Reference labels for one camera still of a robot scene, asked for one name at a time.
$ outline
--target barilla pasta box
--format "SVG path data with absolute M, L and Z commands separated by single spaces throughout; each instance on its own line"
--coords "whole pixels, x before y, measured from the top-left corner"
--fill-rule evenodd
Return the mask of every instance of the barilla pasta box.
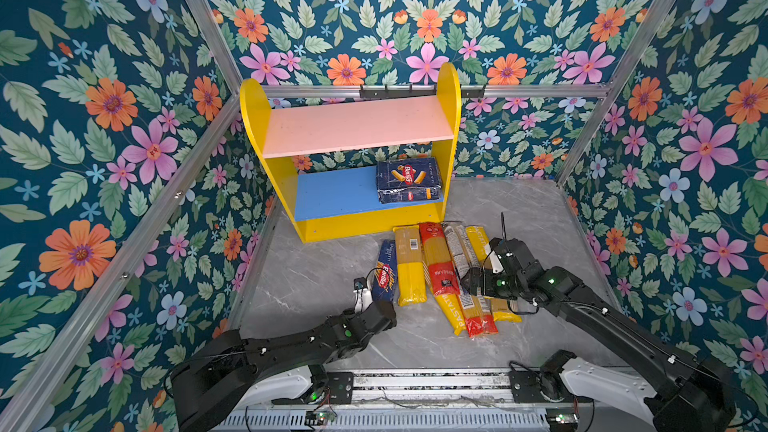
M 434 157 L 404 158 L 376 164 L 379 201 L 414 202 L 440 198 L 442 180 Z
M 371 281 L 371 297 L 375 301 L 395 300 L 395 284 L 397 284 L 397 252 L 395 241 L 385 240 L 379 250 L 379 261 Z

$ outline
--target yellow pasta package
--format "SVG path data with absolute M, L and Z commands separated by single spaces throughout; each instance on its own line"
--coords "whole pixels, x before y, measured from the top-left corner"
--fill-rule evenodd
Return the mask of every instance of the yellow pasta package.
M 427 267 L 426 262 L 422 264 L 422 270 L 424 271 L 424 279 L 429 282 L 429 268 Z M 462 306 L 458 300 L 458 296 L 456 294 L 432 295 L 435 297 L 437 304 L 440 306 L 440 310 L 442 310 L 448 322 L 451 323 L 454 335 L 459 335 L 462 331 L 467 330 L 466 322 L 464 322 L 464 313 L 462 312 Z
M 472 245 L 472 250 L 477 255 L 481 264 L 485 262 L 485 258 L 490 252 L 490 248 L 486 252 L 485 246 L 488 244 L 488 236 L 485 235 L 485 229 L 480 226 L 469 226 L 465 228 L 469 243 Z M 491 311 L 493 312 L 494 322 L 506 321 L 506 322 L 523 322 L 523 319 L 515 314 L 509 308 L 507 301 L 501 298 L 491 298 Z
M 395 227 L 400 307 L 427 302 L 418 226 Z

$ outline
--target red pasta package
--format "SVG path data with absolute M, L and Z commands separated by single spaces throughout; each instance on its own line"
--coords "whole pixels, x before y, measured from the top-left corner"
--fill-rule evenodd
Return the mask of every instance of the red pasta package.
M 422 236 L 424 262 L 432 280 L 432 292 L 435 295 L 459 295 L 458 280 L 442 226 L 434 222 L 424 222 L 418 225 L 418 231 Z

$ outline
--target floral wall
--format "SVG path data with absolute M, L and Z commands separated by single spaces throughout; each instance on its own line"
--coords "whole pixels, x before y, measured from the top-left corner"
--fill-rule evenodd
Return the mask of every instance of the floral wall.
M 210 6 L 243 75 L 263 84 L 433 84 L 439 67 L 451 62 L 462 83 L 514 85 L 606 82 L 650 2 L 210 0 Z M 643 57 L 648 65 L 657 61 L 656 50 Z M 465 105 L 458 176 L 554 176 L 594 106 L 578 97 L 478 102 Z M 295 161 L 299 170 L 317 172 L 428 151 L 417 144 Z
M 4 408 L 229 93 L 183 0 L 0 5 Z M 264 222 L 249 148 L 236 122 L 36 430 L 174 428 L 160 380 L 224 326 Z
M 766 426 L 768 0 L 678 0 L 569 180 L 623 304 L 734 370 Z M 748 394 L 756 405 L 749 400 Z

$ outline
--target pink shelf board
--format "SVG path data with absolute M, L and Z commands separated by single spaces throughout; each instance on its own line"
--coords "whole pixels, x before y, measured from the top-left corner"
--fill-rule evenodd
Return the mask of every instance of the pink shelf board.
M 302 156 L 453 138 L 436 96 L 272 111 L 264 157 Z

